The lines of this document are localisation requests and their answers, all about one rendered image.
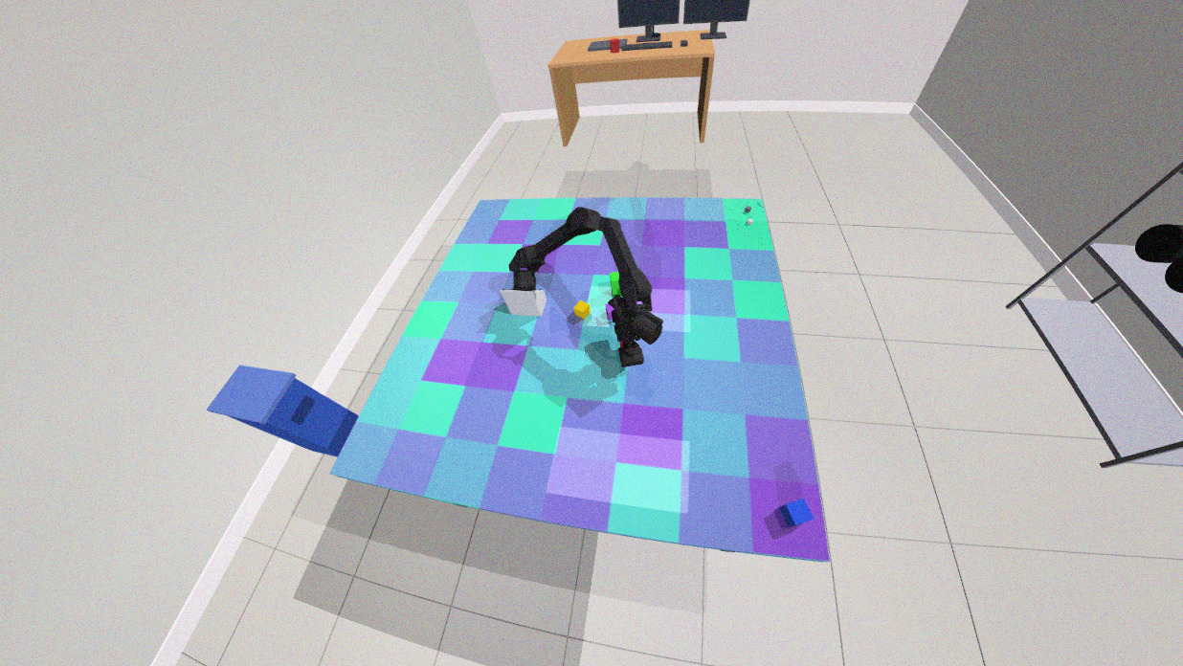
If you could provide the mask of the blue block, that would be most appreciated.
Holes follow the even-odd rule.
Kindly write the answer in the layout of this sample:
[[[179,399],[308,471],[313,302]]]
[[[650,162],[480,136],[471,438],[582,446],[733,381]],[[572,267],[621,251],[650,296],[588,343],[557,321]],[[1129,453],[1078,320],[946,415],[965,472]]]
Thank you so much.
[[[801,522],[815,520],[804,498],[796,502],[787,502],[787,504],[780,507],[780,512],[784,516],[787,526],[799,525]]]

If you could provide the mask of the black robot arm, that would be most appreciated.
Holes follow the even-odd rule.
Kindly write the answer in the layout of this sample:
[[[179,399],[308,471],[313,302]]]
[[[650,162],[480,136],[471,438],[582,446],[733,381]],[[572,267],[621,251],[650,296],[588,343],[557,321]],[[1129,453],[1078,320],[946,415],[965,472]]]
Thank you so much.
[[[536,277],[539,266],[545,264],[545,257],[552,251],[573,240],[573,237],[588,234],[595,231],[605,233],[606,241],[610,246],[610,254],[618,266],[618,287],[621,296],[616,295],[608,300],[614,308],[614,319],[618,326],[631,326],[636,334],[636,341],[644,340],[647,344],[654,344],[662,332],[662,319],[659,319],[653,311],[651,295],[653,292],[649,279],[638,269],[634,257],[631,254],[621,222],[613,216],[601,216],[597,211],[573,209],[567,216],[565,224],[552,231],[539,243],[521,248],[508,264],[508,271],[513,272],[512,290],[536,290]],[[521,270],[524,269],[524,270]],[[642,304],[636,304],[642,300]]]

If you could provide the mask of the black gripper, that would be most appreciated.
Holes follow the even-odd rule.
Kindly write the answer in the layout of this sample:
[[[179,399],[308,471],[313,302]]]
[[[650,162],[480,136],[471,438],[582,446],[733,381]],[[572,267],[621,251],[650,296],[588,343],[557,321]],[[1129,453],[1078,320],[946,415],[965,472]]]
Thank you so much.
[[[642,366],[644,353],[641,347],[634,342],[636,334],[632,332],[631,326],[618,326],[615,323],[614,332],[618,336],[618,341],[625,345],[618,348],[618,357],[620,357],[621,366]]]

